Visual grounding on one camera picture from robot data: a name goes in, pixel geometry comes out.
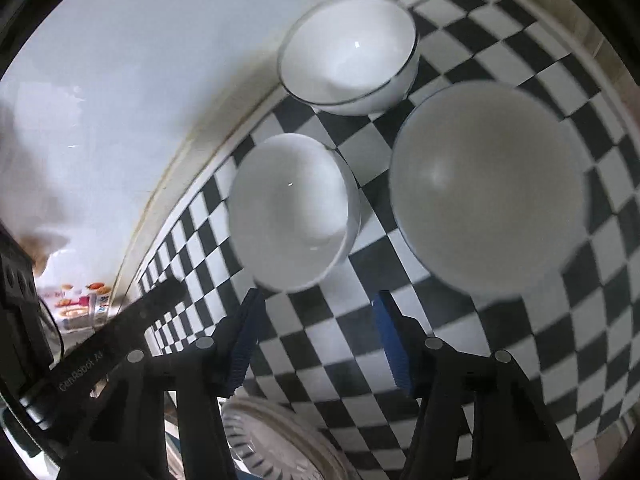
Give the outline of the large white bowl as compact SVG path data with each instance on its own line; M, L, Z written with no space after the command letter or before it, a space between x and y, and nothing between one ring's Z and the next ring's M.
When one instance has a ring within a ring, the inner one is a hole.
M521 295L560 270L586 230L575 140L541 100L495 81L453 84L417 106L388 187L413 255L470 295Z

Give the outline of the small white bowl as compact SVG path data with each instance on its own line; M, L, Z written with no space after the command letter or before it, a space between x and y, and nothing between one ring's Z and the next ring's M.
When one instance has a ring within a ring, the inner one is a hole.
M282 133L242 160L228 197L231 245L254 280L301 292L341 264L361 226L358 185L343 157Z

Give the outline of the white bowl with dark rim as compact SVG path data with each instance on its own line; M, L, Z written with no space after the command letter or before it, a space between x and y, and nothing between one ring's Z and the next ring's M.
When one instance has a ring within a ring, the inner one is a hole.
M416 21L397 0L332 0L288 32L277 72L290 96L322 112L382 113L416 80L419 40Z

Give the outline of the colourful packaging in background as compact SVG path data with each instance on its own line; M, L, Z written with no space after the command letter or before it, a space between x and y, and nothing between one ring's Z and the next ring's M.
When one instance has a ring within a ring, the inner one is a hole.
M111 307L111 286L93 282L87 286L47 286L39 295L51 310L58 327L64 332L97 328L108 318Z

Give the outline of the white plate with striped rim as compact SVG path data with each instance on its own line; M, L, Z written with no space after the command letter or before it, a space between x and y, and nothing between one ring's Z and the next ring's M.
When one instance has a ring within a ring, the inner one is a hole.
M278 404L234 396L220 406L232 460L259 479L356 479L318 429Z

